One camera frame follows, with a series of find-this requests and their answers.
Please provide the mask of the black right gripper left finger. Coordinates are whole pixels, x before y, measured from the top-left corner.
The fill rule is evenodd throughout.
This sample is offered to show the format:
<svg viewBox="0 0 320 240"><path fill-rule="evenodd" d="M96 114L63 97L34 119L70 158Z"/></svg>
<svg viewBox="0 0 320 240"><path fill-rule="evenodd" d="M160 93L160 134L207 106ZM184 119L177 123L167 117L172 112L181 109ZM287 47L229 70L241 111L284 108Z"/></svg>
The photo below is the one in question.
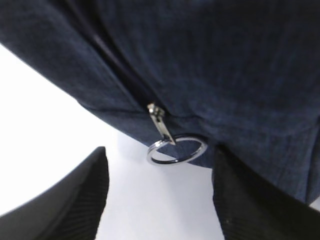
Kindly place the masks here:
<svg viewBox="0 0 320 240"><path fill-rule="evenodd" d="M94 240L108 191L108 160L100 146L50 189L2 215L0 238Z"/></svg>

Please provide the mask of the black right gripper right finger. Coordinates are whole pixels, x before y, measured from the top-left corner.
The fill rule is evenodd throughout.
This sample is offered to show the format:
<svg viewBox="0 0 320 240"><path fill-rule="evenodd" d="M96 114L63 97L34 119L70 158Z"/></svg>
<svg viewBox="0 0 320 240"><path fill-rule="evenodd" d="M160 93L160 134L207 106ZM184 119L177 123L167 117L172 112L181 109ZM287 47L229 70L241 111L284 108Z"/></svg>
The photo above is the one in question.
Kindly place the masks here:
<svg viewBox="0 0 320 240"><path fill-rule="evenodd" d="M320 213L259 176L217 145L213 204L226 240L318 240Z"/></svg>

